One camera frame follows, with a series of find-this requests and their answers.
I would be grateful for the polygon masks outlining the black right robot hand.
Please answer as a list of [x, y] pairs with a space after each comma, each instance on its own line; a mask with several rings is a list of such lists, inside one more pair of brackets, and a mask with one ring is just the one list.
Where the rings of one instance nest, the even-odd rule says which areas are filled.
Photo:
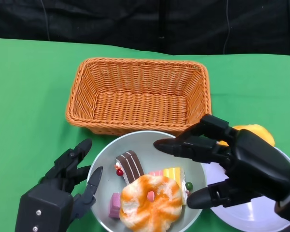
[[290, 221], [290, 162], [253, 132], [204, 115], [179, 136], [155, 141], [154, 147], [224, 169], [227, 179], [193, 192], [187, 199], [189, 208], [231, 207], [265, 196], [275, 201], [275, 213]]

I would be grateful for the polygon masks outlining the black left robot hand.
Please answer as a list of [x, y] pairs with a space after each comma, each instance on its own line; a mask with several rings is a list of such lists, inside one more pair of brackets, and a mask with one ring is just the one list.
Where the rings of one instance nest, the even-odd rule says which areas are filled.
[[66, 150], [38, 184], [21, 196], [15, 231], [65, 232], [91, 209], [103, 167], [92, 174], [90, 166], [78, 167], [91, 147], [92, 140], [85, 139]]

